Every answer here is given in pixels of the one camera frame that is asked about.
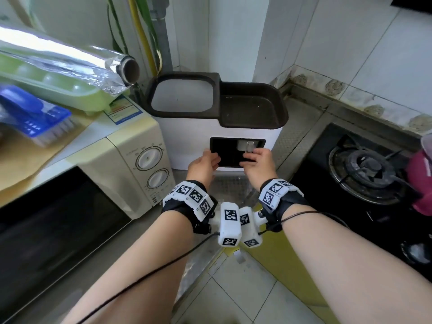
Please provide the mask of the person's right hand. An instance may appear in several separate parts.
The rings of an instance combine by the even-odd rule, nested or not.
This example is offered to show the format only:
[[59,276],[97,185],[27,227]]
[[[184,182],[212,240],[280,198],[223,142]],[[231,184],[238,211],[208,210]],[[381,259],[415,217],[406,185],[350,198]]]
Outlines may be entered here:
[[245,152],[243,158],[254,161],[254,167],[243,168],[251,186],[257,191],[265,182],[278,178],[272,152],[267,148],[255,148],[252,152]]

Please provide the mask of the person's left hand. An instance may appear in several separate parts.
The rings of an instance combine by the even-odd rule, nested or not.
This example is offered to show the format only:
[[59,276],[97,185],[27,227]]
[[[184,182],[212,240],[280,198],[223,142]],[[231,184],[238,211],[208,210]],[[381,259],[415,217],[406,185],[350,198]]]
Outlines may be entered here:
[[206,189],[209,188],[213,180],[213,170],[211,167],[211,155],[218,154],[211,152],[210,149],[204,149],[202,156],[192,161],[187,170],[186,180],[195,180],[200,182]]

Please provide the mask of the person's right forearm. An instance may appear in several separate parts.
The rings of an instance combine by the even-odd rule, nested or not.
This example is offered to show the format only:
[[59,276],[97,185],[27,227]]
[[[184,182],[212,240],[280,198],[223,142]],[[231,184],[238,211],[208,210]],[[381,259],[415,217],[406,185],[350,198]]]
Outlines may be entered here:
[[432,283],[312,207],[294,204],[283,231],[341,324],[432,324]]

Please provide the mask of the person's left forearm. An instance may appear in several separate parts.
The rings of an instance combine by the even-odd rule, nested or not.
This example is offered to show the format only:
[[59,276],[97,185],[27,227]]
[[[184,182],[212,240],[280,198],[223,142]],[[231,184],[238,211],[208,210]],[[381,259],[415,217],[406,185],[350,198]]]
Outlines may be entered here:
[[[90,287],[61,324],[84,316],[142,276],[192,249],[192,224],[178,211],[162,213],[134,244]],[[187,259],[135,285],[83,324],[169,324]]]

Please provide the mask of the white rice dispenser brown top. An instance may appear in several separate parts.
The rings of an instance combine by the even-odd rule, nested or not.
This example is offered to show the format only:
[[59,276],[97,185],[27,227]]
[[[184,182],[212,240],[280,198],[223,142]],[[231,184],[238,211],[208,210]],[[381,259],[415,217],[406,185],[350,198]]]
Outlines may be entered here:
[[160,126],[171,167],[185,170],[208,148],[219,170],[242,171],[243,155],[271,150],[289,119],[281,92],[266,83],[223,81],[217,72],[168,72],[150,81],[143,109]]

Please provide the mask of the white marker right wrist tracker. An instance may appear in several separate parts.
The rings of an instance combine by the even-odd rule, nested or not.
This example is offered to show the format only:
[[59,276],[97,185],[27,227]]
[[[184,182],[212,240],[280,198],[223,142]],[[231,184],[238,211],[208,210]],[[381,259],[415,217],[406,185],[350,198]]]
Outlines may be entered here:
[[265,224],[266,231],[282,231],[282,216],[294,204],[309,205],[298,187],[283,179],[265,181],[260,188],[258,201],[262,209],[253,212],[251,207],[240,211],[241,243],[248,248],[255,248],[263,242],[260,226]]

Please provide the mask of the white marker left wrist tracker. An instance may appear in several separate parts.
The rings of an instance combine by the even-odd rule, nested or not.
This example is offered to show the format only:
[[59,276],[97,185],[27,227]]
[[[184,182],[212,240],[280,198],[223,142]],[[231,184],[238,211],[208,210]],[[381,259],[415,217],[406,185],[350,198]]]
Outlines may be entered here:
[[163,199],[162,211],[177,211],[192,224],[196,234],[211,234],[216,227],[218,244],[236,247],[241,240],[240,208],[233,202],[218,201],[207,193],[204,185],[196,180],[177,184]]

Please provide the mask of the round microwave dial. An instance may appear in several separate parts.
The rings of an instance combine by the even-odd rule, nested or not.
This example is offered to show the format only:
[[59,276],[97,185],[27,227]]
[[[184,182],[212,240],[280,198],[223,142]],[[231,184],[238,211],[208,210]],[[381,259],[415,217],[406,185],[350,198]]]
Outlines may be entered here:
[[159,169],[149,177],[146,185],[149,189],[156,189],[165,183],[168,176],[168,169]]
[[147,171],[154,168],[161,160],[163,151],[160,147],[152,146],[143,150],[136,159],[136,168]]

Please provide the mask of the grey metal pipe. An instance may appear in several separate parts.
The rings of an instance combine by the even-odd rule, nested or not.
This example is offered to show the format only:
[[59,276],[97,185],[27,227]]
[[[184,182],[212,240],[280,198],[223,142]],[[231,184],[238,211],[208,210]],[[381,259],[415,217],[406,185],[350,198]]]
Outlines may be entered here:
[[169,37],[166,26],[167,8],[169,0],[150,0],[152,9],[150,15],[153,21],[153,26],[158,37],[159,49],[162,57],[162,73],[171,72],[173,70],[171,50],[169,46]]

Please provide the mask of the green plant leaves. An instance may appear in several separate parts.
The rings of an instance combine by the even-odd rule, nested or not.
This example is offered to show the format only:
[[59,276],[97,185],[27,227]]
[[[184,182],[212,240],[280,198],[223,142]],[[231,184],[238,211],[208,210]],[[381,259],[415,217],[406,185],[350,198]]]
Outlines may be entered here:
[[159,49],[148,0],[106,0],[113,49],[136,59],[141,79],[162,71]]

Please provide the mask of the green plastic egg tray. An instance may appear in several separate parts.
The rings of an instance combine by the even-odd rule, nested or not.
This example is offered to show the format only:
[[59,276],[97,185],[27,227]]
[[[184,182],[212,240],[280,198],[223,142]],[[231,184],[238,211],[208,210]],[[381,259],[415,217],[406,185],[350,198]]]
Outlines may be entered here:
[[1,84],[18,86],[42,100],[87,114],[109,110],[110,104],[120,96],[0,53]]

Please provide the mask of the aluminium foil roll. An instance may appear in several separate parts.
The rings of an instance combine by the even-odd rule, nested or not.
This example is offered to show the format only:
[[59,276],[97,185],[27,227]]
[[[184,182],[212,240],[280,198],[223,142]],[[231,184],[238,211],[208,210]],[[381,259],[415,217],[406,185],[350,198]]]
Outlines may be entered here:
[[32,28],[4,22],[0,22],[0,54],[111,95],[123,93],[140,78],[139,65],[130,55],[96,46],[75,47]]

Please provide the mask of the blue scrub brush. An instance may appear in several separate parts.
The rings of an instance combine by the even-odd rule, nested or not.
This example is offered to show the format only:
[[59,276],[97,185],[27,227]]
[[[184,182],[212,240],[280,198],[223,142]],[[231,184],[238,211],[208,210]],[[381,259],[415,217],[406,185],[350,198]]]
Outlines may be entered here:
[[54,144],[77,126],[70,110],[15,85],[0,85],[0,124],[40,147]]

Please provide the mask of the black stove knob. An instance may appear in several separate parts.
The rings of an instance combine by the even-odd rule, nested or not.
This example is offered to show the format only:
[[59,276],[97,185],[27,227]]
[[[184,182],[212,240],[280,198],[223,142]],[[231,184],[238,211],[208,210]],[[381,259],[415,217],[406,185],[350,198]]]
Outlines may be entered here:
[[425,243],[410,244],[404,241],[401,243],[401,251],[410,264],[432,264],[432,251]]

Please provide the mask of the black range hood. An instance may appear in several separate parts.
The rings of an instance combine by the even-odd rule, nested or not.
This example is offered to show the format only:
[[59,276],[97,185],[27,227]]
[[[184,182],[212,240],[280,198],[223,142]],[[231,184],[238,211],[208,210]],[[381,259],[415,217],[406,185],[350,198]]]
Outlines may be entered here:
[[432,0],[392,0],[391,6],[432,15]]

